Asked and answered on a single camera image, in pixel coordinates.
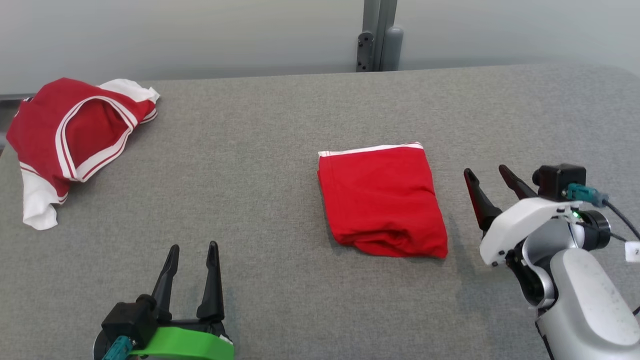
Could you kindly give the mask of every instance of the black cable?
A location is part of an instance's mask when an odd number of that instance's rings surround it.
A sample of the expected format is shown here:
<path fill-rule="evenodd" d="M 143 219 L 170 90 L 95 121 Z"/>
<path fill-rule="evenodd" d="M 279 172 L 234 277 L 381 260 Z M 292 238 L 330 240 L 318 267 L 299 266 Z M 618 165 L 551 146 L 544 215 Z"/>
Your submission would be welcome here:
<path fill-rule="evenodd" d="M 609 234 L 612 238 L 616 238 L 616 239 L 621 240 L 621 241 L 623 241 L 625 243 L 628 241 L 627 239 L 623 238 L 622 236 L 620 236 L 618 234 L 614 234 L 614 233 L 612 233 L 610 231 L 606 231 L 605 229 L 599 229 L 599 228 L 597 228 L 595 226 L 591 226 L 589 224 L 585 224 L 584 222 L 577 222 L 575 224 L 576 225 L 580 225 L 582 227 L 587 227 L 588 229 L 592 229 L 592 230 L 598 231 L 599 233 L 605 232 L 605 233 Z"/>
<path fill-rule="evenodd" d="M 629 221 L 629 219 L 627 219 L 625 215 L 622 215 L 622 213 L 620 212 L 620 210 L 618 210 L 618 208 L 613 206 L 613 204 L 611 204 L 608 200 L 603 200 L 602 204 L 605 204 L 609 209 L 611 209 L 611 211 L 613 211 L 616 215 L 618 215 L 618 217 L 620 217 L 622 221 L 624 221 L 625 224 L 629 226 L 629 229 L 631 229 L 631 232 L 636 236 L 636 238 L 640 240 L 640 233 L 638 232 L 638 230 L 636 230 L 636 227 L 634 227 L 633 224 L 631 224 L 631 221 Z"/>

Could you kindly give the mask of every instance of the white stripe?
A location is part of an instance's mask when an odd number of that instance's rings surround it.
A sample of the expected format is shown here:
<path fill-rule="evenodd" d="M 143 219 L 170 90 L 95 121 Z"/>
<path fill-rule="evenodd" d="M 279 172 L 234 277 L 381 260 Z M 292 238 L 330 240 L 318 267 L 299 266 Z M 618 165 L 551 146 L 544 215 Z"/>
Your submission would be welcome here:
<path fill-rule="evenodd" d="M 378 146 L 372 146 L 372 147 L 363 147 L 362 149 L 353 149 L 353 150 L 345 150 L 345 151 L 320 151 L 320 152 L 318 152 L 318 156 L 322 158 L 322 157 L 325 157 L 325 156 L 356 154 L 358 152 L 369 152 L 369 151 L 395 149 L 397 147 L 413 147 L 414 149 L 424 149 L 422 147 L 421 143 L 412 142 L 412 143 L 404 143 L 402 145 L 378 145 Z"/>
<path fill-rule="evenodd" d="M 100 166 L 93 168 L 93 170 L 87 174 L 85 174 L 84 176 L 86 176 L 86 178 L 81 179 L 80 181 L 85 182 L 87 181 L 89 178 L 91 178 L 91 176 L 93 176 L 98 170 L 102 169 L 103 167 L 105 167 L 106 165 L 108 165 L 109 163 L 111 163 L 113 160 L 116 160 L 120 154 L 124 151 L 124 145 L 127 142 L 127 139 L 129 137 L 129 135 L 131 134 L 131 132 L 129 131 L 128 133 L 126 133 L 126 136 L 124 138 L 122 147 L 107 161 L 103 162 L 100 164 Z"/>
<path fill-rule="evenodd" d="M 85 100 L 77 103 L 69 112 L 63 117 L 62 122 L 58 126 L 58 130 L 56 132 L 56 150 L 58 152 L 58 161 L 60 163 L 60 168 L 62 169 L 62 175 L 67 179 L 77 179 L 80 180 L 82 176 L 78 176 L 76 166 L 74 165 L 73 159 L 71 158 L 71 153 L 69 152 L 68 144 L 67 144 L 67 124 L 71 120 L 73 116 L 79 111 L 80 107 L 89 100 L 100 99 L 108 102 L 121 116 L 122 120 L 127 124 L 129 128 L 129 132 L 133 130 L 133 128 L 138 125 L 138 119 L 129 111 L 125 106 L 120 104 L 118 101 L 111 99 L 109 97 L 104 96 L 92 96 L 88 97 Z M 69 166 L 67 166 L 67 161 L 65 160 L 65 154 L 67 155 Z"/>
<path fill-rule="evenodd" d="M 26 169 L 26 170 L 33 171 L 34 173 L 36 173 L 36 174 L 40 175 L 40 174 L 36 171 L 36 169 L 34 169 L 33 167 L 31 167 L 31 166 L 29 166 L 29 165 L 27 165 L 27 164 L 25 164 L 25 163 L 23 163 L 23 162 L 21 162 L 21 161 L 20 161 L 20 167 L 21 167 L 21 168 L 24 168 L 24 169 Z"/>
<path fill-rule="evenodd" d="M 107 165 L 108 163 L 113 161 L 113 159 L 117 158 L 119 153 L 122 152 L 122 150 L 124 149 L 124 144 L 127 142 L 127 138 L 129 137 L 129 134 L 131 134 L 131 130 L 125 131 L 124 133 L 122 133 L 122 136 L 118 139 L 118 141 L 115 142 L 112 146 L 109 146 L 106 149 L 96 152 L 93 156 L 85 160 L 84 163 L 80 164 L 80 166 L 78 166 L 78 169 L 77 169 L 78 181 L 82 183 L 85 182 L 96 171 L 101 169 L 104 165 Z M 95 165 L 98 165 L 101 161 L 105 160 L 106 158 L 116 153 L 118 153 L 118 155 L 114 156 L 113 159 L 111 159 L 110 161 L 105 161 L 104 164 L 96 168 L 94 171 L 91 172 L 89 176 L 87 176 L 87 172 L 89 172 Z"/>
<path fill-rule="evenodd" d="M 158 113 L 156 112 L 156 113 L 154 114 L 154 116 L 152 116 L 152 117 L 150 117 L 150 118 L 148 118 L 148 119 L 146 119 L 146 120 L 141 121 L 141 122 L 140 122 L 140 124 L 144 124 L 144 123 L 146 123 L 146 122 L 150 122 L 151 120 L 153 120 L 153 119 L 155 119 L 155 118 L 157 118 L 157 117 L 158 117 Z"/>
<path fill-rule="evenodd" d="M 147 116 L 144 117 L 144 119 L 142 120 L 148 120 L 154 116 L 156 116 L 156 114 L 158 114 L 158 111 L 154 108 L 149 114 L 147 114 Z"/>

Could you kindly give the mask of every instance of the gray table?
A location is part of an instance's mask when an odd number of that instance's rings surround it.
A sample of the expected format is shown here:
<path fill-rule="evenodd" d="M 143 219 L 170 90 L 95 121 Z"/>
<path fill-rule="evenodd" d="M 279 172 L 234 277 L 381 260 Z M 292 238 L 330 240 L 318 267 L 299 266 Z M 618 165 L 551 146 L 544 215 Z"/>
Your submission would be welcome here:
<path fill-rule="evenodd" d="M 526 65 L 157 81 L 158 118 L 85 184 L 57 227 L 21 222 L 15 153 L 0 158 L 0 357 L 89 359 L 113 305 L 153 288 L 181 246 L 172 312 L 193 317 L 210 240 L 220 244 L 238 359 L 544 359 L 514 276 L 484 266 L 462 176 L 496 205 L 498 164 L 587 166 L 589 184 L 640 224 L 640 79 L 609 67 Z M 331 238 L 317 151 L 420 141 L 449 257 L 367 256 Z M 631 237 L 607 212 L 614 230 Z M 631 306 L 640 265 L 596 253 Z"/>

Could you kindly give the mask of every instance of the green bracket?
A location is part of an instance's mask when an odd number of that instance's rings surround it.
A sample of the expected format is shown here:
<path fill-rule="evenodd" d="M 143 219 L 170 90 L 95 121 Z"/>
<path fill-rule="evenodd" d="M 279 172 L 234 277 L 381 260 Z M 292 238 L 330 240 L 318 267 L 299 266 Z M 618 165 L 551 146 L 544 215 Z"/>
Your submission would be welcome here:
<path fill-rule="evenodd" d="M 131 355 L 176 360 L 233 360 L 234 346 L 221 338 L 179 327 L 160 327 L 146 348 Z"/>

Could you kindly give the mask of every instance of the white wall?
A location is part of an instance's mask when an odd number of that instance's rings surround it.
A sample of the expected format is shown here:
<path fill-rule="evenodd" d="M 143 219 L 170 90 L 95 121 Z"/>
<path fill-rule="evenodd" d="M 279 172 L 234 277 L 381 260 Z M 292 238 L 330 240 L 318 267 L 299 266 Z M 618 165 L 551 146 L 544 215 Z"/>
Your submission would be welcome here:
<path fill-rule="evenodd" d="M 640 0 L 398 0 L 400 69 L 544 60 L 640 74 Z"/>
<path fill-rule="evenodd" d="M 60 77 L 355 70 L 362 0 L 2 0 L 0 96 Z"/>

